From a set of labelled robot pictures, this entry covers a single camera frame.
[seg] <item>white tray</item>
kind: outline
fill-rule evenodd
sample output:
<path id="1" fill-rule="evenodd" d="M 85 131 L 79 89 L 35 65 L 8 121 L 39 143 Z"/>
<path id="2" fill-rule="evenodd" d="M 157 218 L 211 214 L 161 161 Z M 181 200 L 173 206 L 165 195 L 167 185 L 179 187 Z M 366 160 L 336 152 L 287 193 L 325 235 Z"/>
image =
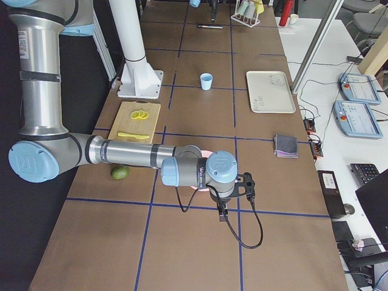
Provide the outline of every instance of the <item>white tray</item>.
<path id="1" fill-rule="evenodd" d="M 281 71 L 247 72 L 250 108 L 255 113 L 294 113 L 287 76 Z"/>

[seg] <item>white table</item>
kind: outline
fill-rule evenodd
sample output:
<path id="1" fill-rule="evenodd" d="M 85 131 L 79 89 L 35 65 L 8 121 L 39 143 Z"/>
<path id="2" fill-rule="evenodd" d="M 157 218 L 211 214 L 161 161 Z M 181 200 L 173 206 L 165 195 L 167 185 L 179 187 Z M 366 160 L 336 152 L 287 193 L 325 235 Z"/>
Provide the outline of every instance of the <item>white table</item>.
<path id="1" fill-rule="evenodd" d="M 293 79 L 298 72 L 300 63 L 306 54 L 320 21 L 320 19 L 299 19 L 295 25 L 279 28 Z M 338 84 L 322 85 L 308 81 L 308 79 L 311 79 L 323 83 L 338 82 L 339 74 L 350 68 L 352 73 L 360 73 L 356 65 L 349 67 L 350 63 L 322 65 L 340 64 L 346 61 L 346 56 L 358 56 L 359 54 L 360 51 L 357 49 L 344 24 L 340 20 L 335 20 L 313 60 L 315 64 L 310 66 L 301 84 L 303 90 L 298 92 L 298 102 L 299 105 L 311 110 L 316 116 L 318 116 L 316 108 L 302 101 L 302 99 L 319 109 L 319 115 L 321 116 L 316 118 L 315 127 L 317 135 L 321 139 L 324 138 L 324 157 L 317 160 L 316 169 L 334 171 L 343 203 L 349 203 L 355 208 L 355 214 L 342 220 L 347 221 L 355 239 L 372 237 L 377 243 L 380 243 L 357 201 L 355 190 L 358 188 L 358 185 L 352 176 L 349 164 L 373 163 L 380 172 L 388 168 L 388 152 L 386 151 L 388 148 L 388 122 L 379 122 L 379 126 L 384 134 L 384 138 L 381 139 L 350 138 L 344 135 L 331 113 L 333 102 L 336 99 L 344 99 L 342 94 L 339 93 Z M 376 81 L 374 83 L 377 89 L 381 90 L 380 85 Z M 382 104 L 372 106 L 372 108 L 388 113 L 387 96 L 384 93 L 380 93 L 380 98 L 383 101 Z M 377 119 L 388 118 L 388 116 L 380 115 L 376 112 L 373 114 Z M 346 277 L 349 290 L 357 290 L 352 277 L 350 275 L 346 275 Z"/>

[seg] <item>wooden cutting board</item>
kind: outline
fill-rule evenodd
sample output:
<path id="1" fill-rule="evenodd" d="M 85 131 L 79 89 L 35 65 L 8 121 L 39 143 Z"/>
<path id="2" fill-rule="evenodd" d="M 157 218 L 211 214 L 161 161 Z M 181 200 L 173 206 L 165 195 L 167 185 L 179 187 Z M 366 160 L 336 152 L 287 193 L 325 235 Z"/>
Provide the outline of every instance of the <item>wooden cutting board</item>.
<path id="1" fill-rule="evenodd" d="M 131 119 L 132 112 L 137 110 L 143 110 L 148 112 L 147 119 Z M 160 111 L 160 104 L 148 103 L 144 101 L 123 101 L 117 112 L 115 121 L 110 130 L 108 139 L 114 139 L 116 141 L 134 141 L 144 144 L 151 144 L 153 135 L 155 133 L 156 123 L 158 122 L 158 116 Z M 118 136 L 119 132 L 133 133 L 137 135 L 149 135 L 147 139 L 136 139 L 132 137 Z"/>

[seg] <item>black keyboard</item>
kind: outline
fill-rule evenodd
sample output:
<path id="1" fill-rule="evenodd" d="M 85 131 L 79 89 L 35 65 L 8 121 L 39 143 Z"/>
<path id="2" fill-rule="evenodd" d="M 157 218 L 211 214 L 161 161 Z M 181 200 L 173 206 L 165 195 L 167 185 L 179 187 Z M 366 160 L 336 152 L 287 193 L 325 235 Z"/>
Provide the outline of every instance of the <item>black keyboard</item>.
<path id="1" fill-rule="evenodd" d="M 373 164 L 350 164 L 352 172 L 355 174 L 360 185 L 364 185 L 376 177 L 379 173 Z"/>

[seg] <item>red cylinder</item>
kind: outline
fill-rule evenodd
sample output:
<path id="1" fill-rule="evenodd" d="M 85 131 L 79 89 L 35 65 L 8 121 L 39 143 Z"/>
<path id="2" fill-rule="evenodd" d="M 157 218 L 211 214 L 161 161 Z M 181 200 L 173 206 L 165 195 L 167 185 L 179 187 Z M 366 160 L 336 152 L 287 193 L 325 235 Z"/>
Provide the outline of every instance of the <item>red cylinder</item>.
<path id="1" fill-rule="evenodd" d="M 293 0 L 287 0 L 284 4 L 283 13 L 281 14 L 279 26 L 286 26 L 287 20 L 291 14 L 291 9 L 293 7 Z"/>

